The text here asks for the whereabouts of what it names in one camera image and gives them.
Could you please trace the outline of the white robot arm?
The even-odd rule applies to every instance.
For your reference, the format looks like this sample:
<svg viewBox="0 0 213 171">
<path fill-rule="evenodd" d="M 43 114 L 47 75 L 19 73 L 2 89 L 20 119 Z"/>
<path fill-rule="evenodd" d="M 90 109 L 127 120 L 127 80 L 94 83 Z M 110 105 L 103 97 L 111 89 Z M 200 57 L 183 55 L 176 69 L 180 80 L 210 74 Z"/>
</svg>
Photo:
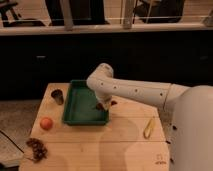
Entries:
<svg viewBox="0 0 213 171">
<path fill-rule="evenodd" d="M 119 96 L 172 114 L 169 171 L 213 171 L 213 86 L 117 79 L 107 63 L 86 84 L 103 106 Z"/>
</svg>

